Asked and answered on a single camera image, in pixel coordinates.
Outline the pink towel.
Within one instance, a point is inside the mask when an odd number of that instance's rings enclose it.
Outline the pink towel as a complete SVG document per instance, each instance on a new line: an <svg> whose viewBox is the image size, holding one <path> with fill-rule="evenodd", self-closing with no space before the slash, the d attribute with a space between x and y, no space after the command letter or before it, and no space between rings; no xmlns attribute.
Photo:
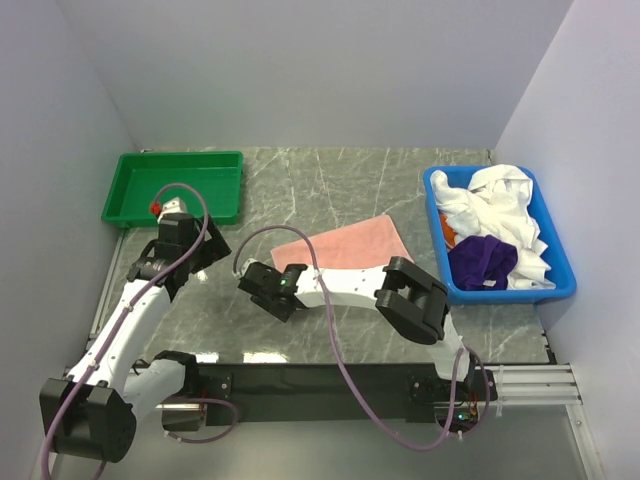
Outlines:
<svg viewBox="0 0 640 480"><path fill-rule="evenodd" d="M368 269L387 265L394 256L413 260L389 215L320 233L309 240L321 268Z"/></svg>

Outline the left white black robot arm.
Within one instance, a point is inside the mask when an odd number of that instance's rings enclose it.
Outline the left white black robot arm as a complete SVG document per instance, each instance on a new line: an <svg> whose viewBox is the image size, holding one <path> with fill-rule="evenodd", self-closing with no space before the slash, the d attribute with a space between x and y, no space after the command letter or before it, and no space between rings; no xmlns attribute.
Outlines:
<svg viewBox="0 0 640 480"><path fill-rule="evenodd" d="M112 316L62 379L49 379L39 401L50 451L117 463L138 424L158 404L188 402L204 388L195 355L165 350L143 372L130 373L189 278L231 252L209 216L167 213L158 236L130 266Z"/></svg>

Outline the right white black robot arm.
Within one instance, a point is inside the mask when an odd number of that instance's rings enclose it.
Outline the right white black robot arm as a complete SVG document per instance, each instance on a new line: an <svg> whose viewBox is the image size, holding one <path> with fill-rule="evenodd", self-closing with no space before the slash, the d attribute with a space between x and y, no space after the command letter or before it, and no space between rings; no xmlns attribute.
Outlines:
<svg viewBox="0 0 640 480"><path fill-rule="evenodd" d="M282 272L249 259L235 276L253 303L282 322L320 307L376 311L401 337L427 348L446 396L462 399L475 387L477 362L455 329L446 286L404 257L365 269L291 264Z"/></svg>

